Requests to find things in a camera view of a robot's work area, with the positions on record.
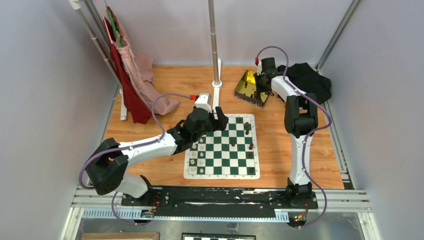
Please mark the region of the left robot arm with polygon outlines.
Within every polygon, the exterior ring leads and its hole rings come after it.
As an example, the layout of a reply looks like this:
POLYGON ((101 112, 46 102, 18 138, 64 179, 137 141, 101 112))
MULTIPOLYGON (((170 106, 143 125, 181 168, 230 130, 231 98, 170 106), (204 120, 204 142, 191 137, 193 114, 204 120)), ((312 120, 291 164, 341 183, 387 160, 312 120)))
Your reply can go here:
POLYGON ((142 207, 149 206, 153 201, 149 182, 143 176, 129 173, 128 168, 153 158, 183 153, 206 133, 224 131, 228 122, 219 106, 213 112, 196 107, 163 135, 135 142, 104 140, 84 164, 83 172, 98 195, 119 192, 133 197, 142 207))

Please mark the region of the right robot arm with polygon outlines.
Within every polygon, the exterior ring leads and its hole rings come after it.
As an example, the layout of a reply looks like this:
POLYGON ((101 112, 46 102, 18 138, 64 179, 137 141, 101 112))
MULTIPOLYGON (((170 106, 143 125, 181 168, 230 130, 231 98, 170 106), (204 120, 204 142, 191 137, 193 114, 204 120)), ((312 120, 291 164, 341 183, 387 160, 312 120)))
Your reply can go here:
POLYGON ((277 93, 285 102, 284 127, 291 139, 291 169, 284 191, 284 200, 292 209, 303 206, 312 196, 309 175, 311 131, 318 128, 318 110, 312 102, 316 97, 296 87, 283 71, 279 71, 273 57, 255 58, 254 74, 258 93, 277 93))

